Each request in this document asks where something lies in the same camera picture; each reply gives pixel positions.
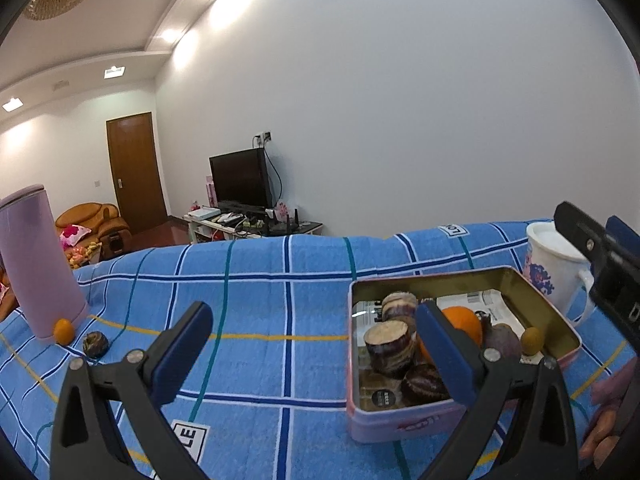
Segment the person's hand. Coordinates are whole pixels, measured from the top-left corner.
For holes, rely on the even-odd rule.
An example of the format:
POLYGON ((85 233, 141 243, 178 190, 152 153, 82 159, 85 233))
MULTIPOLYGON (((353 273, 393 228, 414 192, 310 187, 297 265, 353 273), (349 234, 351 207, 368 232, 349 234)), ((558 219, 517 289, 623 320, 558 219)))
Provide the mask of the person's hand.
POLYGON ((597 469, 604 464, 620 440, 614 434, 614 428, 637 363, 638 358, 632 358, 614 375, 597 382, 591 389, 591 403, 597 405, 598 410, 590 420, 578 457, 593 463, 597 469))

